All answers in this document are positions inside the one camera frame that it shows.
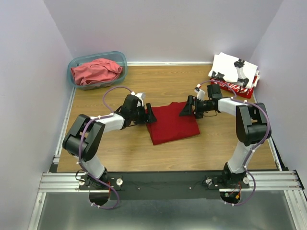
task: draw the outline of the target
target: folded white shirt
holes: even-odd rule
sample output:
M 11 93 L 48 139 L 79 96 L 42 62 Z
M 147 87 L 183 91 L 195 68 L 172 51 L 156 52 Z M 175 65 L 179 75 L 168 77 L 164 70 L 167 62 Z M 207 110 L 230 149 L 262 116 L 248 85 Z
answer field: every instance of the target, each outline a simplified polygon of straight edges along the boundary
M 258 66 L 247 61 L 242 61 L 237 57 L 220 53 L 214 55 L 214 61 L 209 77 L 222 78 L 222 80 L 243 86 L 245 88 L 253 87 L 253 80 Z

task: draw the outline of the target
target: gray floor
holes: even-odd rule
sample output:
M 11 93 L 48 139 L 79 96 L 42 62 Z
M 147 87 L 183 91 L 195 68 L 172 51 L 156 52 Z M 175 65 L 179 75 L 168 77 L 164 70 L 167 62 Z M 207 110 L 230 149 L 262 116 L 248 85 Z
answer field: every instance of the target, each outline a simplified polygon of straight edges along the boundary
M 206 199 L 138 200 L 121 201 L 114 210 L 91 207 L 85 193 L 48 194 L 38 229 L 294 230 L 295 227 L 283 191 L 262 191 L 240 207 Z

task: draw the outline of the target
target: wall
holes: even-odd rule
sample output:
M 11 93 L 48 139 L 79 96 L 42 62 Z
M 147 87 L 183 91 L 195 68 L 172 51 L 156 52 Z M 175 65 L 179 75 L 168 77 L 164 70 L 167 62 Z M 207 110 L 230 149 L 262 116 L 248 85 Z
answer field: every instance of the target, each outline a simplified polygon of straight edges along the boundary
M 306 11 L 307 1 L 285 0 L 251 58 L 261 70 L 256 96 L 266 104 L 278 151 L 286 166 L 298 170 L 305 187 Z
M 28 228 L 55 151 L 72 59 L 41 0 L 0 1 L 0 229 Z
M 282 0 L 45 0 L 72 56 L 128 61 L 250 59 Z

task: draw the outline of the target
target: metal frame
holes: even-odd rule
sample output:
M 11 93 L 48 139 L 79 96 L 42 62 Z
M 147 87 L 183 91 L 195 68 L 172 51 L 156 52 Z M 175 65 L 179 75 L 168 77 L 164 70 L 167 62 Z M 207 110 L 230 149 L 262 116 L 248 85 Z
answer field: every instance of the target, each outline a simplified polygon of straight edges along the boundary
M 61 129 L 57 149 L 54 154 L 53 163 L 59 163 L 59 157 L 62 151 L 62 141 L 64 139 L 67 123 L 71 113 L 72 102 L 75 96 L 75 88 L 71 91 L 71 97 L 68 104 L 68 109 L 64 118 L 63 126 Z M 283 190 L 288 202 L 292 218 L 297 230 L 307 230 L 307 201 L 300 184 L 299 178 L 295 171 L 282 171 L 281 165 L 275 150 L 272 138 L 268 139 L 269 146 L 273 158 L 276 162 L 279 171 L 253 171 L 251 172 L 256 180 L 256 191 L 274 191 Z M 250 191 L 253 189 L 253 181 L 249 178 L 249 189 L 242 189 L 243 191 Z M 220 192 L 227 192 L 228 189 L 220 189 Z M 74 173 L 44 173 L 42 175 L 41 183 L 39 186 L 35 206 L 32 212 L 31 220 L 28 229 L 36 230 L 39 220 L 43 211 L 44 202 L 47 193 L 75 193 L 75 192 L 100 192 L 107 193 L 108 190 L 95 190 L 95 191 L 82 191 L 79 190 L 79 184 L 75 180 Z

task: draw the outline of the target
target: laundry basket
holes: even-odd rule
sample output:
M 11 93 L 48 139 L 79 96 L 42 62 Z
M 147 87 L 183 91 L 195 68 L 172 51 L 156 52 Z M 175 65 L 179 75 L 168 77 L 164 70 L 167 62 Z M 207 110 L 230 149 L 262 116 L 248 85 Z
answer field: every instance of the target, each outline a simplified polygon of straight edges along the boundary
M 71 68 L 80 66 L 84 63 L 88 63 L 91 61 L 94 61 L 99 58 L 105 58 L 109 59 L 112 61 L 115 61 L 117 64 L 123 67 L 123 71 L 120 73 L 119 77 L 116 80 L 108 81 L 108 82 L 100 82 L 100 83 L 95 83 L 92 85 L 76 85 L 75 81 L 73 79 L 72 73 L 71 73 Z M 76 87 L 77 89 L 80 90 L 93 90 L 93 89 L 98 89 L 98 88 L 103 88 L 103 87 L 108 87 L 113 84 L 119 84 L 124 81 L 126 75 L 128 72 L 128 66 L 127 66 L 127 61 L 125 58 L 125 55 L 123 55 L 120 52 L 113 51 L 113 52 L 107 52 L 107 53 L 101 53 L 101 54 L 93 54 L 89 56 L 83 56 L 83 57 L 77 57 L 74 60 L 72 60 L 67 68 L 67 77 L 69 83 L 73 86 Z

